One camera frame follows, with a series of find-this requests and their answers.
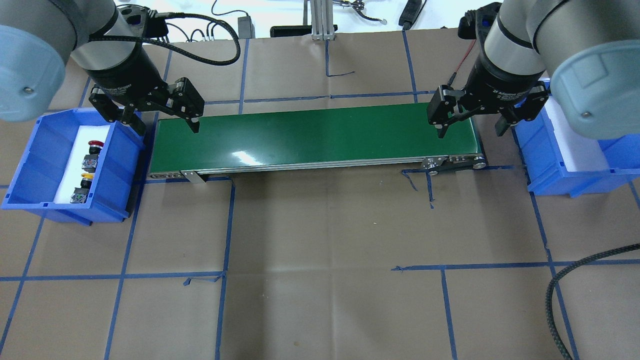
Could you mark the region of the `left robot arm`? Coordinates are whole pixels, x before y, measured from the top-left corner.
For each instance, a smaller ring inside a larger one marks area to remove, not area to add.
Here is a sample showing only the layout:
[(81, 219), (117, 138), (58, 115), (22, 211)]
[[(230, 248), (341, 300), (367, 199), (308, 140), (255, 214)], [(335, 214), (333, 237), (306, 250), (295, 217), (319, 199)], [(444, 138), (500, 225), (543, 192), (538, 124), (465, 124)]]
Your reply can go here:
[(112, 0), (3, 0), (0, 5), (1, 119), (24, 122), (50, 108), (70, 59), (94, 81), (89, 102), (102, 118), (146, 125), (138, 112), (184, 119), (199, 132), (205, 102), (188, 78), (165, 82), (143, 43), (169, 32), (167, 14)]

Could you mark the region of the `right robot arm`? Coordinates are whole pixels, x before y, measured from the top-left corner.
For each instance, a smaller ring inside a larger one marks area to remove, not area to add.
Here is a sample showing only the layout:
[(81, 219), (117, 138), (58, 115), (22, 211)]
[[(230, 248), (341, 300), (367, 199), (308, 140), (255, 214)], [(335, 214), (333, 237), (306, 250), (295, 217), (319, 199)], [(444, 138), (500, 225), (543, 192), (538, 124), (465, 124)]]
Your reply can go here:
[(458, 37), (475, 40), (478, 57), (462, 89), (437, 89), (427, 120), (443, 138), (457, 122), (500, 114), (501, 136), (553, 97), (583, 137), (638, 133), (639, 36), (637, 0), (505, 0), (469, 10)]

